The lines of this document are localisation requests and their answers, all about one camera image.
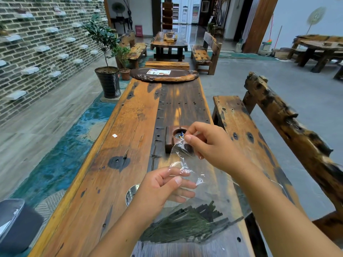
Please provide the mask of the person's left hand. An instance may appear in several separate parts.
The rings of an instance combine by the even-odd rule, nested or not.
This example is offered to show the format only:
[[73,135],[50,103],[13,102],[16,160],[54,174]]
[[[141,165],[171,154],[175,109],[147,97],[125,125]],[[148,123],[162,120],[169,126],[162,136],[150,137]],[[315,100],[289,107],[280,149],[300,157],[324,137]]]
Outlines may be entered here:
[[[148,203],[150,201],[166,203],[169,199],[160,199],[160,187],[175,176],[182,177],[182,180],[188,180],[187,177],[190,176],[190,173],[177,167],[163,167],[148,172],[140,183],[132,201],[134,200],[142,203]],[[190,190],[179,187],[176,194],[189,199],[195,197],[194,190],[195,189]]]

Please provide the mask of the colourful mop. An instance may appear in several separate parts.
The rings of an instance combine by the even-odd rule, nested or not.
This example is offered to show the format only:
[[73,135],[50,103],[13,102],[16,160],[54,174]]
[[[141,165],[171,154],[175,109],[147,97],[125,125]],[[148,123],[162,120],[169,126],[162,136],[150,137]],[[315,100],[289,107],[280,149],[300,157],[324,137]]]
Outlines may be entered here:
[[272,45],[272,29],[273,29],[273,18],[274,14],[272,14],[271,20],[269,22],[268,28],[266,30],[263,42],[262,42],[262,50],[263,51],[270,51],[271,50],[271,45]]

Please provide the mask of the small plant in terracotta pot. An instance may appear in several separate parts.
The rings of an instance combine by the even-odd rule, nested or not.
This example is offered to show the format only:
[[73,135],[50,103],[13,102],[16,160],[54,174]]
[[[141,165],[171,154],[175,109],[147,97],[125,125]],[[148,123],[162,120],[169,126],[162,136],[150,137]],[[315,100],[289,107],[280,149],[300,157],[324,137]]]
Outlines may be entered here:
[[130,80],[130,69],[127,68],[127,64],[129,63],[129,53],[129,48],[121,47],[119,45],[112,49],[112,56],[116,59],[119,73],[124,81]]

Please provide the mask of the person's right forearm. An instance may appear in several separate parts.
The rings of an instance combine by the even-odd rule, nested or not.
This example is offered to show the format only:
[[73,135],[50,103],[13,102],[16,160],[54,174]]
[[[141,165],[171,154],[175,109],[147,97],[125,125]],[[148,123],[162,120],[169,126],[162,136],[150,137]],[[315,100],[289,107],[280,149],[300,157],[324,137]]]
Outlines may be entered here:
[[245,194],[273,257],[343,257],[321,232],[248,160],[234,165],[232,176]]

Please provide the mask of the clear plastic bag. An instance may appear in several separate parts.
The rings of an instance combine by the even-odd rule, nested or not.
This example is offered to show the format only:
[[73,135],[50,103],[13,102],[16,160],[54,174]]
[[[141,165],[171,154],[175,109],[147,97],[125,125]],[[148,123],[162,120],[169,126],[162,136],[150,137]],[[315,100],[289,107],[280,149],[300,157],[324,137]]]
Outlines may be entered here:
[[176,210],[177,207],[182,208],[189,206],[190,201],[198,202],[199,204],[215,201],[217,208],[224,209],[224,205],[228,205],[230,213],[236,218],[239,215],[244,216],[244,219],[251,213],[251,210],[237,210],[230,199],[228,186],[238,185],[227,173],[213,167],[207,160],[200,160],[194,153],[194,156],[188,156],[181,152],[172,152],[169,155],[170,167],[177,167],[190,173],[188,180],[196,183],[197,188],[194,190],[195,197],[189,198],[184,203],[176,203],[167,201],[156,217],[159,220],[161,217]]

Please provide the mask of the black bin with plastic liner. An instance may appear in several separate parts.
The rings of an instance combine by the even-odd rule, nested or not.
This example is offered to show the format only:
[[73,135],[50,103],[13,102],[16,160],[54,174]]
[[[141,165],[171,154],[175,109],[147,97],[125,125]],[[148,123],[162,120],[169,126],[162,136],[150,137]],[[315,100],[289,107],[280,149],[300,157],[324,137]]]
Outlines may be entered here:
[[0,254],[17,255],[31,244],[44,217],[24,199],[0,202]]

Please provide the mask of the round fan ornament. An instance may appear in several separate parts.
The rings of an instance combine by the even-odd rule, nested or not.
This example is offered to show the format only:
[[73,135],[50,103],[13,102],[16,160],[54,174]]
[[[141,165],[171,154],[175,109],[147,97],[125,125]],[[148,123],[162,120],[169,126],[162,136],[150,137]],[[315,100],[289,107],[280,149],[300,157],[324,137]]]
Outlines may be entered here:
[[111,9],[114,13],[116,13],[117,17],[123,17],[123,13],[126,11],[125,5],[120,2],[114,2],[111,5]]

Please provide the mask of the row of white stone ledges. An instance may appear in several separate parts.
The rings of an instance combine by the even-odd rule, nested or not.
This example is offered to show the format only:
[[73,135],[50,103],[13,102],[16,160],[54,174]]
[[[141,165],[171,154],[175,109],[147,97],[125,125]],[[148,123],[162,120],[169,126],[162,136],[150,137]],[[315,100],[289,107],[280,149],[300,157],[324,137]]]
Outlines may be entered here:
[[97,60],[101,51],[83,28],[104,0],[0,0],[0,101],[42,93]]

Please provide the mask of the oval wooden tea tray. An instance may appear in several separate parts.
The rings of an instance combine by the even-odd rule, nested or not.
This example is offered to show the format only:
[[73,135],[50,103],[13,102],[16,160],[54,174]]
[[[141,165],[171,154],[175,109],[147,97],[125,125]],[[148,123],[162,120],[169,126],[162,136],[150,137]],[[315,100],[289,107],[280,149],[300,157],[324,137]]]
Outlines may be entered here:
[[144,82],[189,82],[199,77],[199,73],[195,70],[171,69],[169,76],[157,76],[146,74],[149,69],[147,67],[132,69],[130,76]]

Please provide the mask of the dark twisted branch ornament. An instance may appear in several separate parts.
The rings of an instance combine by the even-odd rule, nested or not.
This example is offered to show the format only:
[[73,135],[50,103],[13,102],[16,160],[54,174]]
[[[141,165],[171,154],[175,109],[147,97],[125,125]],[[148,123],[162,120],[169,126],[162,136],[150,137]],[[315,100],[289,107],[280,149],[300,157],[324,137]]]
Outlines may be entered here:
[[132,12],[131,12],[131,8],[130,8],[130,0],[123,0],[126,8],[127,8],[127,13],[128,13],[128,18],[129,18],[129,29],[132,31],[133,27],[133,20],[132,20]]

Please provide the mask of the dark wooden tea table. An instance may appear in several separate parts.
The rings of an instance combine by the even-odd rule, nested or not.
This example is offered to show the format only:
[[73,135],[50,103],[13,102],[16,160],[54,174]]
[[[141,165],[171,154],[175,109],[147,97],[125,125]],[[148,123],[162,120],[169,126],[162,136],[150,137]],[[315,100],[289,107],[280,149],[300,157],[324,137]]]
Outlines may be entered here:
[[162,60],[178,60],[182,62],[185,58],[183,51],[188,51],[188,43],[184,34],[174,33],[175,41],[167,41],[165,37],[166,32],[158,32],[157,35],[150,42],[150,49],[156,50],[154,59]]

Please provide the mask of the tea set tray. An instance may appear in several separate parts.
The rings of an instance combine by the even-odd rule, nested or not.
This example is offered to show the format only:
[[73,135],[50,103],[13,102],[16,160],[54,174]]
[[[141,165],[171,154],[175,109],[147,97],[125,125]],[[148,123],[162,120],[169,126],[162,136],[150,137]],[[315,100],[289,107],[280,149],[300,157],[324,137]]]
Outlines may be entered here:
[[163,41],[166,43],[174,43],[178,39],[178,35],[173,31],[164,32]]

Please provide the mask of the pale leaf wall decoration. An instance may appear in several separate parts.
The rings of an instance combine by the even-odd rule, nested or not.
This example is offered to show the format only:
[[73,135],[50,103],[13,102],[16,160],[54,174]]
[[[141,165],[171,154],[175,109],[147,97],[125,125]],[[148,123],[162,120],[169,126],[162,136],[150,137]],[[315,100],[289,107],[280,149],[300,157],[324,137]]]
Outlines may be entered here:
[[309,31],[313,25],[318,24],[324,17],[325,12],[326,12],[326,7],[319,7],[316,8],[307,18],[307,25],[308,25],[308,30],[306,34],[309,34]]

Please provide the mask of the person's right hand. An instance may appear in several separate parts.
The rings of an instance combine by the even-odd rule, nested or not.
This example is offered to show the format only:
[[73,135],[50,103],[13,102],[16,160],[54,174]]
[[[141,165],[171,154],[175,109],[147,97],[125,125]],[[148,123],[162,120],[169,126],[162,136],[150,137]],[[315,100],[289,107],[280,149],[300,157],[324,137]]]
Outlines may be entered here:
[[227,174],[237,177],[240,172],[253,169],[252,163],[243,155],[222,127],[203,122],[191,124],[186,134],[203,134],[207,139],[205,158],[210,164]]

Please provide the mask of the person's left forearm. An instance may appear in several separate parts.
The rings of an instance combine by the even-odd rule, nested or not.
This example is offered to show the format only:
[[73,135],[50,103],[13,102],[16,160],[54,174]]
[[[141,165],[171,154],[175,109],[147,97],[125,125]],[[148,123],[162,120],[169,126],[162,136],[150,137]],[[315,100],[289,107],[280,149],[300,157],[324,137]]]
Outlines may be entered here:
[[130,257],[140,236],[152,224],[164,204],[133,200],[88,257]]

